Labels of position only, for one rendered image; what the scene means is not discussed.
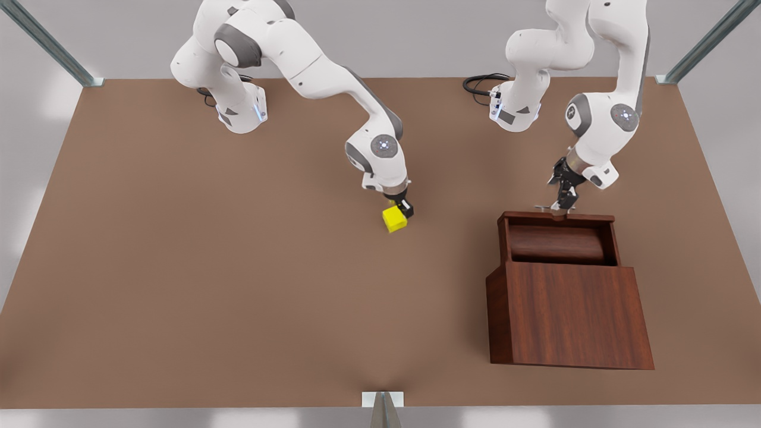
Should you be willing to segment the dark wooden drawer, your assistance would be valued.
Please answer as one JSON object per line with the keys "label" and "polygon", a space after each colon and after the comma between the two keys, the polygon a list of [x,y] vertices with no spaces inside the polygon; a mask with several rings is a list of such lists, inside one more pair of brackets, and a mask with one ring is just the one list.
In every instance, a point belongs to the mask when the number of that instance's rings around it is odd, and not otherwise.
{"label": "dark wooden drawer", "polygon": [[620,266],[613,216],[504,212],[498,219],[502,261]]}

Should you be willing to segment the silver frame post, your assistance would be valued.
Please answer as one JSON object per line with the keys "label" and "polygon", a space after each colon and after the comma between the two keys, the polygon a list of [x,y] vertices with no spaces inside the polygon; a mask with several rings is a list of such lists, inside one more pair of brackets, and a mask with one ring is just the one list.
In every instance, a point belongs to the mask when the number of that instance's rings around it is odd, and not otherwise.
{"label": "silver frame post", "polygon": [[656,75],[656,82],[660,85],[680,83],[707,54],[712,52],[759,6],[761,6],[761,0],[738,0],[668,73]]}
{"label": "silver frame post", "polygon": [[82,87],[101,87],[105,78],[95,78],[65,49],[18,0],[0,0],[0,10],[24,30],[52,59]]}
{"label": "silver frame post", "polygon": [[397,407],[404,406],[403,392],[362,392],[362,407],[372,407],[370,428],[402,428]]}

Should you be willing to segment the dark wooden cabinet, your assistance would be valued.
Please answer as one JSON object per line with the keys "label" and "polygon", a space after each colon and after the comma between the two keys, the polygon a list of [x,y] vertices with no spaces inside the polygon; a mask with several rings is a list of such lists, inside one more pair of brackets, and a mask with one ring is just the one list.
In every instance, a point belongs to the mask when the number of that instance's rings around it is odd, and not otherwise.
{"label": "dark wooden cabinet", "polygon": [[508,261],[486,278],[493,364],[652,370],[635,270]]}

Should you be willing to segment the yellow square block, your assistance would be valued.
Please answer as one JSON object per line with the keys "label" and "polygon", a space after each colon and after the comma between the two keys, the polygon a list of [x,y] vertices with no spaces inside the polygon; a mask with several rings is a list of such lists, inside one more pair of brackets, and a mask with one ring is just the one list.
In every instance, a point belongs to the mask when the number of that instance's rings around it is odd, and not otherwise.
{"label": "yellow square block", "polygon": [[390,206],[382,211],[384,225],[389,233],[407,227],[408,219],[399,206]]}

